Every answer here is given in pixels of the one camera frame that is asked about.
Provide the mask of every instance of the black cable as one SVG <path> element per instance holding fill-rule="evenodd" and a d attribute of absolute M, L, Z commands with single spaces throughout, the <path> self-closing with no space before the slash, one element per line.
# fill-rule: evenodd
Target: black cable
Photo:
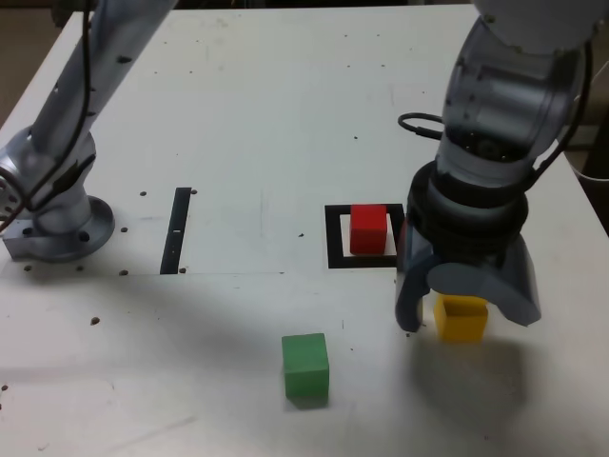
<path fill-rule="evenodd" d="M 43 176 L 43 178 L 38 182 L 38 184 L 36 184 L 32 188 L 32 190 L 29 192 L 28 195 L 25 195 L 25 192 L 23 192 L 23 189 L 19 185 L 17 185 L 17 186 L 14 185 L 16 183 L 16 181 L 13 179 L 12 176 L 10 177 L 10 179 L 7 179 L 7 175 L 9 173 L 5 173 L 4 171 L 2 171 L 0 176 L 2 176 L 4 179 L 7 179 L 9 184 L 13 188 L 15 188 L 15 191 L 19 194 L 19 197 L 21 198 L 21 202 L 19 203 L 19 206 L 10 214 L 10 216 L 7 218 L 7 220 L 2 224 L 2 226 L 0 226 L 0 232 L 4 231 L 10 224 L 12 224 L 12 222 L 17 218 L 17 216 L 19 216 L 19 214 L 25 208 L 28 208 L 32 211 L 36 211 L 42 207 L 42 205 L 38 205 L 36 208 L 33 208 L 31 206 L 31 198 L 49 181 L 49 179 L 53 176 L 53 174 L 55 174 L 57 172 L 57 170 L 60 169 L 66 163 L 66 160 L 68 159 L 69 155 L 71 154 L 72 150 L 74 149 L 74 146 L 76 146 L 76 142 L 78 141 L 78 138 L 80 137 L 80 134 L 82 133 L 83 126 L 85 124 L 85 121 L 87 120 L 88 103 L 90 100 L 90 92 L 91 92 L 90 52 L 89 52 L 89 45 L 88 45 L 88 17 L 90 16 L 90 11 L 91 11 L 91 2 L 90 2 L 90 0 L 85 0 L 85 7 L 83 10 L 83 31 L 82 31 L 83 68 L 84 68 L 83 73 L 84 73 L 84 79 L 85 79 L 85 82 L 84 82 L 85 83 L 84 84 L 85 93 L 84 93 L 84 99 L 83 99 L 83 106 L 81 108 L 81 113 L 78 118 L 78 122 L 76 123 L 76 127 L 74 128 L 74 132 L 72 133 L 72 136 L 69 139 L 68 145 L 66 146 L 66 149 L 64 150 L 64 153 L 62 154 L 61 158 L 57 162 L 55 162 L 55 165 L 53 165 L 53 167 L 50 168 L 50 170 Z"/>
<path fill-rule="evenodd" d="M 573 139 L 578 127 L 580 126 L 581 119 L 583 119 L 583 114 L 586 111 L 586 105 L 588 104 L 588 98 L 590 97 L 590 87 L 592 86 L 592 64 L 593 64 L 593 54 L 592 54 L 592 45 L 590 42 L 586 42 L 583 47 L 583 83 L 581 86 L 580 99 L 578 101 L 578 107 L 576 108 L 575 114 L 573 115 L 573 121 L 571 125 L 567 129 L 567 131 L 560 138 L 559 143 L 556 148 L 552 151 L 552 153 L 540 163 L 538 168 L 534 171 L 533 176 L 530 180 L 530 183 L 527 189 L 530 189 L 535 183 L 537 183 L 540 176 L 552 165 L 552 163 L 561 155 L 564 150 L 569 146 L 569 143 Z"/>
<path fill-rule="evenodd" d="M 440 140 L 442 138 L 442 131 L 426 129 L 425 127 L 415 127 L 411 126 L 404 122 L 406 119 L 423 119 L 425 121 L 438 122 L 442 124 L 442 118 L 440 116 L 436 116 L 434 114 L 426 114 L 424 112 L 408 112 L 407 114 L 403 114 L 398 118 L 398 124 L 403 129 L 408 131 L 412 131 L 419 136 L 424 136 L 425 138 L 431 138 L 432 140 Z"/>

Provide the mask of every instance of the red block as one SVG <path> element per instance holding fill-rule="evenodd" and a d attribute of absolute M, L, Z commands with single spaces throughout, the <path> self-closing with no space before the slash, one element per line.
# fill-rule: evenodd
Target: red block
<path fill-rule="evenodd" d="M 384 254 L 387 239 L 386 214 L 385 205 L 351 206 L 350 250 L 352 254 Z"/>

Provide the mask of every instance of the black tape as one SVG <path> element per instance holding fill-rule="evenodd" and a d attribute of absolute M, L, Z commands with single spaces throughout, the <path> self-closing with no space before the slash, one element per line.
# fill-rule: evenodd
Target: black tape
<path fill-rule="evenodd" d="M 167 239 L 165 240 L 165 250 L 161 261 L 161 274 L 178 274 L 184 232 L 187 228 L 190 191 L 191 188 L 177 188 L 175 190 Z"/>

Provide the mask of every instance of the floor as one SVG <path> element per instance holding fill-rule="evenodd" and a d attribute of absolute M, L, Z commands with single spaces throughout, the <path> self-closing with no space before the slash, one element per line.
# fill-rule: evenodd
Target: floor
<path fill-rule="evenodd" d="M 0 9 L 0 126 L 60 32 L 50 10 Z"/>

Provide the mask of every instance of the yellow block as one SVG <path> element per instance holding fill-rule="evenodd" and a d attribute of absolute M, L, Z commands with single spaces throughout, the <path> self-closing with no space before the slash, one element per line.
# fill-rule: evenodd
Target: yellow block
<path fill-rule="evenodd" d="M 484 335 L 488 318 L 486 300 L 438 294 L 434 316 L 441 340 L 450 343 L 478 343 Z"/>

